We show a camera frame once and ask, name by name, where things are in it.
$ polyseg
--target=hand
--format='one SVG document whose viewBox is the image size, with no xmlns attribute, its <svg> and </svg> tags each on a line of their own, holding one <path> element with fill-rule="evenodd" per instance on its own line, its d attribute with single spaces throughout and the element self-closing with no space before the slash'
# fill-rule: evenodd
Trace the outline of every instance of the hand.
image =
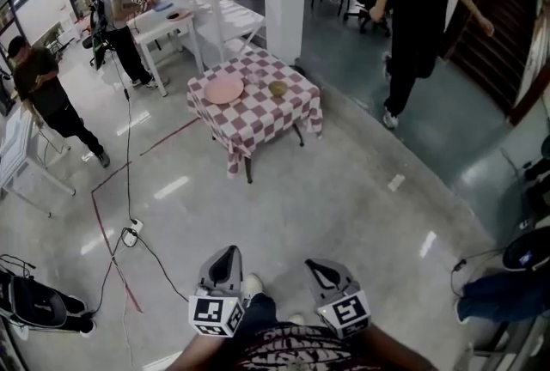
<svg viewBox="0 0 550 371">
<path fill-rule="evenodd" d="M 31 88 L 31 93 L 35 90 L 38 90 L 40 87 L 42 87 L 42 84 L 46 82 L 46 76 L 45 75 L 38 75 L 36 76 L 36 80 L 34 81 L 33 88 Z"/>
<path fill-rule="evenodd" d="M 384 18 L 384 8 L 376 4 L 373 8 L 370 8 L 369 14 L 372 21 L 374 23 L 378 23 L 382 18 Z"/>
<path fill-rule="evenodd" d="M 495 27 L 492 25 L 492 23 L 488 21 L 483 15 L 480 15 L 478 17 L 478 23 L 483 29 L 483 32 L 485 32 L 485 35 L 487 37 L 492 37 L 492 35 L 495 33 Z"/>
</svg>

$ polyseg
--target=white desk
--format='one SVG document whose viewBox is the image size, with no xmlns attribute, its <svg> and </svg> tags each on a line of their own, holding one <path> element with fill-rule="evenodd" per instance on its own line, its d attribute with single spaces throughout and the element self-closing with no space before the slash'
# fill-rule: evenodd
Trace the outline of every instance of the white desk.
<svg viewBox="0 0 550 371">
<path fill-rule="evenodd" d="M 153 77 L 155 78 L 156 83 L 158 84 L 158 89 L 161 92 L 162 96 L 166 96 L 167 92 L 162 85 L 161 78 L 158 74 L 158 70 L 155 66 L 155 61 L 151 57 L 149 47 L 147 46 L 150 42 L 161 38 L 164 35 L 173 34 L 174 40 L 179 42 L 180 39 L 177 31 L 179 30 L 182 33 L 189 33 L 189 38 L 192 43 L 192 53 L 195 56 L 195 61 L 197 62 L 197 67 L 201 74 L 205 73 L 205 68 L 203 66 L 203 60 L 200 56 L 199 44 L 197 43 L 197 35 L 195 33 L 195 27 L 193 25 L 193 14 L 190 14 L 186 18 L 181 20 L 171 21 L 166 18 L 167 15 L 172 14 L 177 9 L 188 9 L 188 7 L 179 7 L 172 6 L 168 9 L 165 9 L 160 12 L 156 12 L 153 9 L 144 12 L 141 15 L 138 15 L 136 18 L 133 18 L 128 21 L 128 27 L 132 29 L 134 40 L 138 43 L 142 51 L 144 52 L 145 60 L 150 67 Z M 174 46 L 176 50 L 181 51 L 181 46 Z"/>
<path fill-rule="evenodd" d="M 42 209 L 39 205 L 31 202 L 13 188 L 14 179 L 18 173 L 25 165 L 29 165 L 71 196 L 76 194 L 74 188 L 67 186 L 61 180 L 48 173 L 47 169 L 36 159 L 36 153 L 31 151 L 29 145 L 31 143 L 33 124 L 31 113 L 23 111 L 21 107 L 17 108 L 9 117 L 3 140 L 2 160 L 0 161 L 0 190 L 4 189 L 20 198 L 26 204 L 51 217 L 52 213 L 49 210 Z"/>
</svg>

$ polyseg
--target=floor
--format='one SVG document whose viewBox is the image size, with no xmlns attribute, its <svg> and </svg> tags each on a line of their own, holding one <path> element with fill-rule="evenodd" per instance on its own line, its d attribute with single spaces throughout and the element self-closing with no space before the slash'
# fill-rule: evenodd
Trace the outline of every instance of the floor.
<svg viewBox="0 0 550 371">
<path fill-rule="evenodd" d="M 259 149 L 252 186 L 244 174 L 229 180 L 224 149 L 186 108 L 186 81 L 197 75 L 193 58 L 168 55 L 167 48 L 156 55 L 161 75 L 171 81 L 168 97 L 147 88 L 129 90 L 131 213 L 144 222 L 142 237 L 177 289 L 191 294 L 200 265 L 236 244 L 244 273 L 263 278 L 281 319 L 298 311 L 318 324 L 303 260 L 330 258 L 357 276 L 379 326 L 438 368 L 451 369 L 476 328 L 455 322 L 449 272 L 459 257 L 492 244 L 464 203 L 355 105 L 362 134 L 327 109 L 321 140 L 307 135 L 302 149 L 286 134 Z M 111 258 L 104 235 L 113 248 L 128 225 L 126 173 L 117 172 L 125 165 L 128 112 L 113 60 L 96 74 L 88 59 L 89 51 L 71 47 L 60 79 L 86 126 L 106 146 L 111 167 L 102 169 L 70 139 L 72 150 L 51 171 L 73 185 L 76 196 L 25 176 L 20 189 L 52 208 L 54 217 L 7 196 L 0 202 L 0 251 L 36 265 L 37 280 L 93 308 Z M 54 153 L 49 149 L 46 159 Z M 405 181 L 392 191 L 388 184 L 396 174 Z M 131 370 L 132 360 L 133 369 L 150 371 L 190 341 L 186 303 L 155 259 L 139 245 L 119 252 L 117 260 L 132 294 L 127 304 L 113 271 L 96 317 L 98 332 L 90 339 L 31 332 L 18 343 L 30 369 Z M 464 279 L 456 278 L 457 284 Z"/>
<path fill-rule="evenodd" d="M 241 4 L 263 13 L 261 0 Z M 389 85 L 382 73 L 382 54 L 391 39 L 380 29 L 358 30 L 357 18 L 338 18 L 339 0 L 306 0 L 300 65 L 316 82 L 334 86 L 382 122 Z M 516 135 L 504 114 L 485 92 L 452 63 L 438 61 L 429 80 L 418 80 L 394 135 L 410 149 L 480 219 L 500 244 L 510 241 L 526 208 L 515 167 L 540 156 L 548 134 L 547 115 L 537 106 L 529 125 Z"/>
</svg>

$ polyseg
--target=black bag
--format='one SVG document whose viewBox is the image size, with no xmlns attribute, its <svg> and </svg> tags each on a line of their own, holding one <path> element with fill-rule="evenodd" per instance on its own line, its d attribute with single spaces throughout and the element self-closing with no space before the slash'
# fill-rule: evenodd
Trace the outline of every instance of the black bag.
<svg viewBox="0 0 550 371">
<path fill-rule="evenodd" d="M 92 4 L 90 4 L 89 8 L 92 11 L 89 17 L 92 37 L 102 37 L 109 24 L 107 16 L 105 15 L 105 3 L 103 0 L 92 0 Z"/>
</svg>

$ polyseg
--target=checkered tablecloth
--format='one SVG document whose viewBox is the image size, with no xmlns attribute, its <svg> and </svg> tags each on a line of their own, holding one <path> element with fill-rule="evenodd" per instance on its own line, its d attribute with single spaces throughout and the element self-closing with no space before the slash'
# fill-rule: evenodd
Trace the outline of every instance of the checkered tablecloth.
<svg viewBox="0 0 550 371">
<path fill-rule="evenodd" d="M 241 97 L 230 104 L 215 105 L 205 98 L 206 84 L 223 70 L 244 81 Z M 256 86 L 247 79 L 251 73 L 260 78 Z M 283 81 L 288 91 L 275 97 L 267 87 Z M 297 120 L 307 123 L 308 132 L 321 137 L 322 111 L 319 89 L 304 76 L 264 50 L 249 52 L 219 64 L 199 79 L 188 83 L 187 104 L 209 126 L 212 136 L 229 152 L 228 176 L 235 177 L 243 157 L 250 157 L 256 147 L 292 126 Z"/>
</svg>

